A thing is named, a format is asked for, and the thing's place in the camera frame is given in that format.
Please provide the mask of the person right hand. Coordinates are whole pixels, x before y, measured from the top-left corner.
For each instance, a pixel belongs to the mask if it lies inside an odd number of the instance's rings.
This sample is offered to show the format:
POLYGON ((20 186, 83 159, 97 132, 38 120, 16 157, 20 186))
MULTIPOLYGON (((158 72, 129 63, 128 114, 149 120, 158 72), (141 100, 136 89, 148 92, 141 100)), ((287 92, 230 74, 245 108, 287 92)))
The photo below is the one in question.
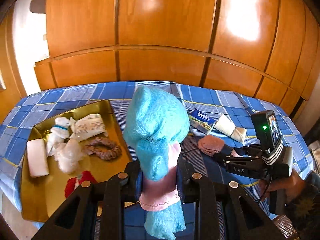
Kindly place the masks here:
POLYGON ((297 198, 306 187, 306 182, 300 178, 299 174, 292 170, 290 178, 281 178, 272 181, 266 190, 268 182, 259 180, 259 187, 261 192, 261 200, 264 201, 270 196, 270 193, 277 190, 285 191, 285 204, 289 204, 293 199, 297 198))

